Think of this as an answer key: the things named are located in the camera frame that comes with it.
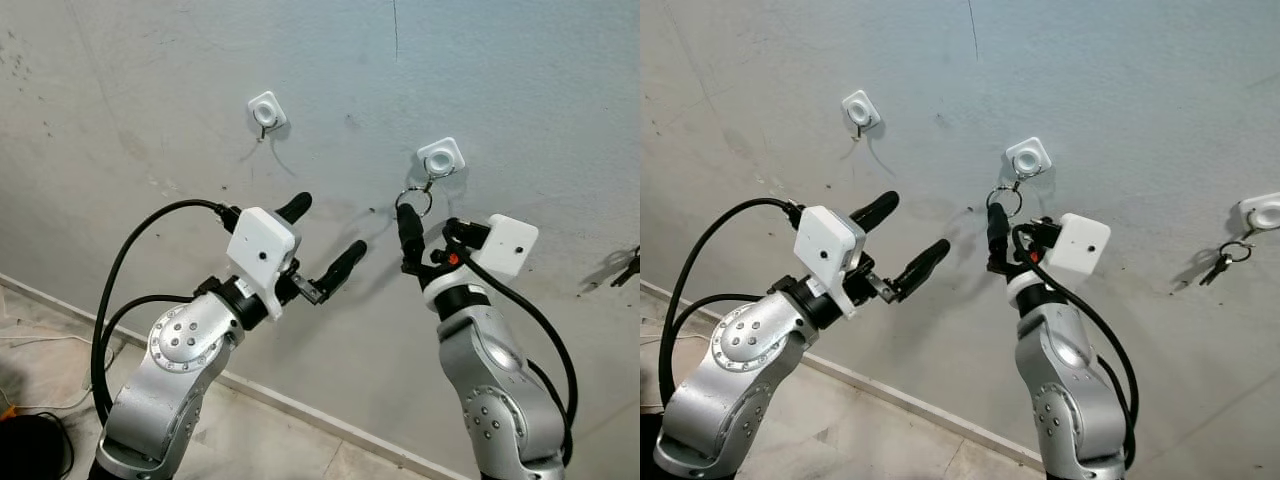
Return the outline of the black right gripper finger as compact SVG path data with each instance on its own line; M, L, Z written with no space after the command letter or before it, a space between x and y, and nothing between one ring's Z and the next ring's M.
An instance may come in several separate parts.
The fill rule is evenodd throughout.
M987 244L988 262L987 270L991 273L1009 273L1009 215L1002 204L989 204L987 206Z
M425 250L424 229L420 215L410 204L397 205L397 230L402 251L402 273L417 273L422 266Z

